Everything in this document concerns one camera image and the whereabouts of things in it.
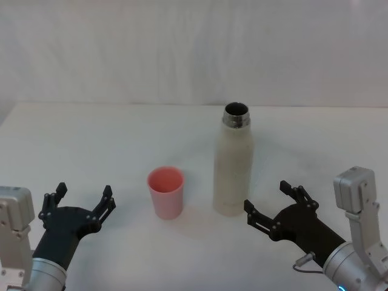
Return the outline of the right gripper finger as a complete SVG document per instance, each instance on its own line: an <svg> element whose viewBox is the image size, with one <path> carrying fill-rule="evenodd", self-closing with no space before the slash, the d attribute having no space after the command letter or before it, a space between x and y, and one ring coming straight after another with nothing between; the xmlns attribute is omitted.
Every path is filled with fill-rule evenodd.
<svg viewBox="0 0 388 291"><path fill-rule="evenodd" d="M259 212L255 206L246 199L244 211L247 213L247 224L266 234L271 240L280 240L280 227L274 219Z"/></svg>
<svg viewBox="0 0 388 291"><path fill-rule="evenodd" d="M280 181L279 189L283 194L291 197L295 201L293 206L295 206L297 210L312 213L316 216L316 210L318 209L319 204L312 199L303 186L293 187L287 181L282 180Z"/></svg>

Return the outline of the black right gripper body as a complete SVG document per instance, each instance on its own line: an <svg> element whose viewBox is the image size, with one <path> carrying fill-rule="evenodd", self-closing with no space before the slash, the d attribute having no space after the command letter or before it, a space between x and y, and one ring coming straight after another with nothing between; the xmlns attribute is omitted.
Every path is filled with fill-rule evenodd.
<svg viewBox="0 0 388 291"><path fill-rule="evenodd" d="M322 267L329 255L345 240L326 226L315 209L302 204L293 204L279 212L273 219L270 230L272 241L288 240L303 252L314 253L314 261Z"/></svg>

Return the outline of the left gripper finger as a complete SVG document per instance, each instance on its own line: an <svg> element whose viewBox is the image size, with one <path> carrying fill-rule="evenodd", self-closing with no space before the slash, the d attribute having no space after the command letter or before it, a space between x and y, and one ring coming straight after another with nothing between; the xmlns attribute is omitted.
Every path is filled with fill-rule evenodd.
<svg viewBox="0 0 388 291"><path fill-rule="evenodd" d="M46 228L46 222L53 215L54 210L57 208L59 202L63 199L67 193L67 186L65 182L60 182L53 193L46 193L42 203L42 209L39 212L38 218L43 223L43 228Z"/></svg>
<svg viewBox="0 0 388 291"><path fill-rule="evenodd" d="M100 231L103 222L116 208L110 185L106 185L98 205L87 215L87 233Z"/></svg>

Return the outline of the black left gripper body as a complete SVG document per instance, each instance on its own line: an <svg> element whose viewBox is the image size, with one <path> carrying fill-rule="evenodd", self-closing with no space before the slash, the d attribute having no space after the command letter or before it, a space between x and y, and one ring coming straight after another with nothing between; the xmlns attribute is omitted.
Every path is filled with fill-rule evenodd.
<svg viewBox="0 0 388 291"><path fill-rule="evenodd" d="M100 220L80 207L43 207L39 213L45 232L33 252L34 258L68 269L83 237L101 229Z"/></svg>

